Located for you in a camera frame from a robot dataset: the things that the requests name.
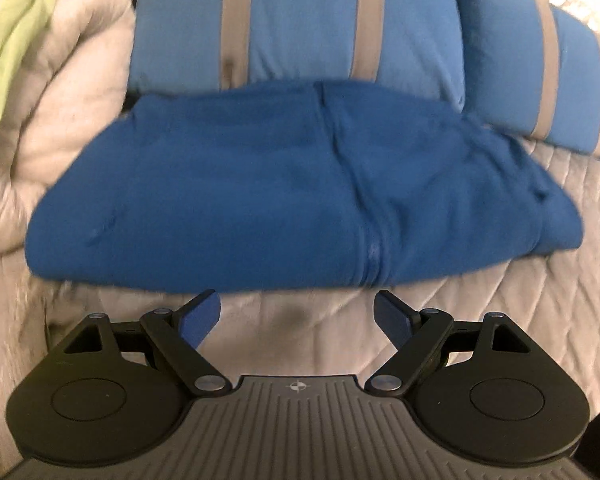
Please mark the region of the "blue fleece jacket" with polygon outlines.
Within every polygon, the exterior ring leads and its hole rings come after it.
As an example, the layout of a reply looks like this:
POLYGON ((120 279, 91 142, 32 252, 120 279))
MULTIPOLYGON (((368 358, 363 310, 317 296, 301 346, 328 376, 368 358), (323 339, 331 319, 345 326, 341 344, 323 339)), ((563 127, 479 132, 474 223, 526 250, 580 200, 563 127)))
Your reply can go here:
POLYGON ((576 205, 510 136, 362 82, 140 98, 48 190, 48 280, 154 292, 400 285, 580 246, 576 205))

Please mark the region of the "grey quilted bed cover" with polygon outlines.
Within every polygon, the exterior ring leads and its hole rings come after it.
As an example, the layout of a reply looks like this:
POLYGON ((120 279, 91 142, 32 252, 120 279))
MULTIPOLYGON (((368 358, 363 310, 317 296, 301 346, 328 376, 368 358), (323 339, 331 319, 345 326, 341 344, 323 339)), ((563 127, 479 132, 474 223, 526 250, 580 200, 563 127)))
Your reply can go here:
MULTIPOLYGON (((582 246, 486 270, 401 286, 414 308, 461 320, 507 313, 581 386, 600 411, 600 160, 539 142, 527 150, 572 196, 583 216, 582 246)), ((358 289, 247 292, 222 299, 219 325, 201 351, 230 378, 255 375, 370 376, 392 353, 372 318, 374 294, 358 289)), ((0 255, 0 477, 19 462, 5 408, 9 395, 87 313, 132 321, 181 295, 35 278, 22 247, 0 255)))

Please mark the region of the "right blue striped pillow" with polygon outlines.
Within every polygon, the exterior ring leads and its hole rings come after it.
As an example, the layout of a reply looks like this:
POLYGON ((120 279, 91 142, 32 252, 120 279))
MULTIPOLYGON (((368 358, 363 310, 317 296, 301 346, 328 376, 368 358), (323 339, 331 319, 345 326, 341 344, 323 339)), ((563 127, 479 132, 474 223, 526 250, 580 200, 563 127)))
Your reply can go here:
POLYGON ((465 107, 503 132, 600 158, 600 35, 546 0, 457 0, 465 107))

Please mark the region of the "blue striped pillow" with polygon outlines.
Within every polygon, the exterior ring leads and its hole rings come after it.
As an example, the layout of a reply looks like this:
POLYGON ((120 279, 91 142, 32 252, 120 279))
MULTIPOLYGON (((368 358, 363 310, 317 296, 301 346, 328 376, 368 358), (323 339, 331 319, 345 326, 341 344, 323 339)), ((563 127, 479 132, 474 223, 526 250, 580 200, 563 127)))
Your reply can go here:
POLYGON ((457 0, 465 107, 503 132, 600 158, 600 35, 546 0, 457 0))
POLYGON ((462 108, 456 0, 137 0, 134 93, 347 78, 462 108))

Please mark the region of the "green and beige comforter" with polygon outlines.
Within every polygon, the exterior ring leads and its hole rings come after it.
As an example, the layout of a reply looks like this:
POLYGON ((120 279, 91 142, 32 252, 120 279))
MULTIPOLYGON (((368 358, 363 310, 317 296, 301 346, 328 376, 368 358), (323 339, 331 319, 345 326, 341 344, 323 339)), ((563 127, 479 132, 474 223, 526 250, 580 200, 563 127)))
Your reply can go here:
POLYGON ((0 255, 120 115, 134 27, 132 0, 0 0, 0 255))

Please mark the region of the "left blue striped pillow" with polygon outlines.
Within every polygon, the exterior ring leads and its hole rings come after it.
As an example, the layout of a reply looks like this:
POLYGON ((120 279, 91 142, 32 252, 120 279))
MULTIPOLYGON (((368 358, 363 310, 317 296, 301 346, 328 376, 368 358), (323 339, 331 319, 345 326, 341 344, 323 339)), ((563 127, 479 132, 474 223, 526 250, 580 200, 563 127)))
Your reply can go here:
POLYGON ((137 0, 134 93, 347 78, 462 108, 456 0, 137 0))

